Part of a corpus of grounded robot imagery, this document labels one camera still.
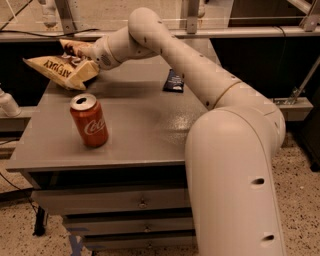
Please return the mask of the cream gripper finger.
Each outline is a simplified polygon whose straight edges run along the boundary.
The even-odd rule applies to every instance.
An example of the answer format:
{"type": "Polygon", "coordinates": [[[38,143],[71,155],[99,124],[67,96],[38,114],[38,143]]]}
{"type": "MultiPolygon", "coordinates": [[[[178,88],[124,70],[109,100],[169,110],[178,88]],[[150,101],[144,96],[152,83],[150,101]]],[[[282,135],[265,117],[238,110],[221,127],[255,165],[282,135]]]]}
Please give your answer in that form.
{"type": "Polygon", "coordinates": [[[92,60],[81,62],[71,75],[71,85],[76,90],[85,90],[84,83],[96,77],[99,73],[99,66],[92,60]]]}

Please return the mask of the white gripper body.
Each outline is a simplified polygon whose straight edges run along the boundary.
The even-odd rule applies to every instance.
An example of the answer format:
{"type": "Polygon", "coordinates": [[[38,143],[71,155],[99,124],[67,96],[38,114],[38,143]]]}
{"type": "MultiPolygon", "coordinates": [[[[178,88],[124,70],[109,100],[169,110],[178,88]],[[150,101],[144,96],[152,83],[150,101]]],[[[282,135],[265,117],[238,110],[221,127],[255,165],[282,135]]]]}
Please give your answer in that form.
{"type": "Polygon", "coordinates": [[[107,36],[98,39],[90,46],[81,46],[80,51],[84,56],[93,60],[101,69],[111,70],[120,65],[120,62],[116,60],[110,50],[107,36]]]}

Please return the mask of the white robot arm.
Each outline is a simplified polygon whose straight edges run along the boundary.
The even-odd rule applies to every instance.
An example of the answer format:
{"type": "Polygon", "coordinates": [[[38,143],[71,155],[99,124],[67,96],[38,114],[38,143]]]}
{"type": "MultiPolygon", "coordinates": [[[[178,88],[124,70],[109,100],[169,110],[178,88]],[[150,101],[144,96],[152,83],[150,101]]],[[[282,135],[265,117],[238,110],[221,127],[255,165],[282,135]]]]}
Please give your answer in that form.
{"type": "Polygon", "coordinates": [[[185,146],[200,256],[287,256],[271,164],[285,121],[272,101],[177,39],[148,8],[74,52],[103,69],[158,54],[207,108],[185,146]]]}

